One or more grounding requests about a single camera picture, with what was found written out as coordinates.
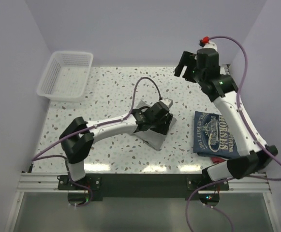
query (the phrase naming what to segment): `gray cloth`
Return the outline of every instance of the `gray cloth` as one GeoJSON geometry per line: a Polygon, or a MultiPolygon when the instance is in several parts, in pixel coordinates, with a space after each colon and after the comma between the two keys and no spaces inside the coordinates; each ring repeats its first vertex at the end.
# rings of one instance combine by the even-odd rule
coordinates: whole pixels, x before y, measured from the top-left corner
{"type": "MultiPolygon", "coordinates": [[[[150,105],[148,105],[144,101],[140,101],[140,103],[137,105],[136,109],[138,109],[142,106],[150,107],[150,105]]],[[[168,133],[170,132],[172,126],[175,124],[176,121],[177,120],[175,119],[175,117],[173,117],[173,119],[171,120],[171,123],[169,125],[168,133]]],[[[140,132],[135,133],[134,135],[137,136],[138,138],[142,139],[145,144],[151,146],[155,150],[160,150],[160,148],[162,147],[162,144],[167,136],[167,135],[163,135],[163,134],[154,132],[152,130],[140,131],[140,132]]]]}

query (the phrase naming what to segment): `speckled tablecloth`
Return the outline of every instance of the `speckled tablecloth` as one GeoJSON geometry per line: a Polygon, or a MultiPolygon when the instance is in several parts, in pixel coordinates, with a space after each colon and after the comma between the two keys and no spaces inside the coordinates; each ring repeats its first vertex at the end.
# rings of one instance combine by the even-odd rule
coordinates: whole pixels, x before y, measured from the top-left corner
{"type": "MultiPolygon", "coordinates": [[[[134,84],[142,76],[151,77],[163,97],[171,98],[171,113],[177,122],[169,132],[161,151],[156,151],[135,136],[117,135],[94,144],[85,159],[86,172],[99,173],[200,173],[212,165],[209,158],[192,152],[194,112],[219,113],[197,84],[174,77],[174,67],[93,67],[82,102],[51,101],[38,151],[56,141],[75,117],[98,120],[119,116],[131,106],[134,84]]],[[[144,80],[136,94],[153,104],[159,97],[153,84],[144,80]]],[[[64,154],[60,145],[47,155],[64,154]]],[[[66,172],[63,160],[36,161],[34,173],[66,172]]]]}

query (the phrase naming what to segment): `white plastic basket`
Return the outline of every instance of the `white plastic basket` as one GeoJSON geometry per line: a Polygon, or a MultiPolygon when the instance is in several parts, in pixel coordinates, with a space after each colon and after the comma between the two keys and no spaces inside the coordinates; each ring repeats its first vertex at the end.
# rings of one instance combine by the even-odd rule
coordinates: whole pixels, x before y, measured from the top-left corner
{"type": "Polygon", "coordinates": [[[54,52],[37,87],[39,96],[54,101],[82,101],[93,61],[89,52],[54,52]]]}

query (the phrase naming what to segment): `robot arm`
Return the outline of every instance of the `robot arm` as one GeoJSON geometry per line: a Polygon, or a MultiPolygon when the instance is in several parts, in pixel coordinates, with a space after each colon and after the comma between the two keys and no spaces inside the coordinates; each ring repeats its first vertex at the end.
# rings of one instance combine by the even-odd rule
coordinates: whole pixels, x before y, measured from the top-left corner
{"type": "Polygon", "coordinates": [[[241,179],[251,173],[265,168],[271,161],[268,155],[256,144],[248,132],[242,118],[241,111],[254,134],[260,142],[273,155],[277,155],[276,147],[268,146],[266,141],[259,135],[250,117],[248,116],[241,100],[237,106],[237,85],[230,75],[220,74],[219,53],[213,42],[200,43],[203,47],[193,54],[183,52],[179,65],[175,69],[175,76],[180,76],[182,69],[186,66],[183,75],[187,81],[198,83],[203,93],[218,108],[225,119],[236,141],[240,157],[229,159],[226,162],[210,166],[203,170],[206,182],[221,180],[229,177],[241,179]]]}
{"type": "Polygon", "coordinates": [[[82,117],[75,118],[60,138],[84,128],[92,129],[81,137],[77,135],[61,143],[67,156],[68,167],[73,181],[79,181],[85,177],[84,159],[88,156],[94,143],[118,134],[133,134],[147,130],[167,134],[173,118],[172,114],[169,113],[172,105],[173,101],[165,98],[145,111],[133,109],[126,119],[126,114],[115,118],[89,122],[85,122],[82,117]]]}

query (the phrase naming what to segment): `white wall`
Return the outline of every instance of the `white wall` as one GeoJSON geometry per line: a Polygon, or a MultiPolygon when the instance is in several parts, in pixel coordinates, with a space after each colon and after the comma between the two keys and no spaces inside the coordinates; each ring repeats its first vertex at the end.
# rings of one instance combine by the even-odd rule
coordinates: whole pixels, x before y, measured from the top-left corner
{"type": "MultiPolygon", "coordinates": [[[[258,130],[267,142],[275,144],[281,160],[281,1],[267,0],[244,47],[249,58],[243,101],[258,130]]],[[[239,80],[243,71],[239,52],[231,65],[239,80]]],[[[271,163],[268,176],[281,176],[281,168],[271,163]]],[[[281,182],[271,182],[274,203],[281,220],[281,182]]]]}
{"type": "Polygon", "coordinates": [[[36,86],[50,52],[23,0],[0,0],[0,232],[47,109],[36,86]]]}
{"type": "MultiPolygon", "coordinates": [[[[96,66],[177,65],[206,35],[243,42],[266,0],[26,1],[51,52],[90,51],[96,66]]],[[[237,48],[219,51],[227,64],[237,48]]]]}

